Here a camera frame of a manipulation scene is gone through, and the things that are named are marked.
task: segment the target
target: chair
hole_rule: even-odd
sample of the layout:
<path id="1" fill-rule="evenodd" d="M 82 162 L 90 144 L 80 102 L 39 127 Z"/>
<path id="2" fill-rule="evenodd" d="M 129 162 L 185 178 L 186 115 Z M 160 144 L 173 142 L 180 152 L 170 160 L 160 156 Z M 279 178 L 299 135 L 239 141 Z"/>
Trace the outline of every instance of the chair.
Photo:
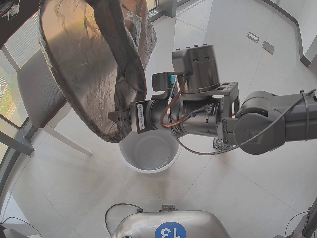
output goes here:
<path id="1" fill-rule="evenodd" d="M 86 155 L 91 155 L 91 151 L 54 130 L 72 107 L 54 81 L 41 50 L 38 50 L 22 66 L 18 71 L 17 79 L 21 98 L 32 127 L 41 128 L 64 144 Z"/>

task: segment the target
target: blue circular sticker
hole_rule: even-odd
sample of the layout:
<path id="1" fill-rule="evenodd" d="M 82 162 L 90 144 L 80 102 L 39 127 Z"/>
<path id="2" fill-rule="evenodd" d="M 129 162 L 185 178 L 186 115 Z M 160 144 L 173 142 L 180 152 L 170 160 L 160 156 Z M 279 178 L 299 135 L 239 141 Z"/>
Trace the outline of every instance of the blue circular sticker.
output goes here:
<path id="1" fill-rule="evenodd" d="M 186 231 L 179 223 L 166 222 L 156 229 L 155 238 L 186 238 Z"/>

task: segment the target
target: white chair leg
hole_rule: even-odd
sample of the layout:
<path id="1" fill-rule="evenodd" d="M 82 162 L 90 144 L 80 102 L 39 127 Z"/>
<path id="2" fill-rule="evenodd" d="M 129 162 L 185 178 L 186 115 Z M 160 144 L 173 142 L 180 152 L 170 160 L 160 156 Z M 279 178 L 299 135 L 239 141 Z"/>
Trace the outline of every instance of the white chair leg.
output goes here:
<path id="1" fill-rule="evenodd" d="M 44 127 L 41 128 L 44 130 L 46 133 L 50 134 L 51 136 L 55 137 L 59 141 L 63 142 L 64 144 L 76 149 L 77 151 L 80 151 L 88 156 L 91 155 L 91 151 L 86 150 L 85 148 L 77 145 L 73 141 L 69 140 L 67 137 L 63 136 L 62 134 L 58 133 L 56 130 L 54 130 L 52 127 L 50 127 L 48 124 Z"/>

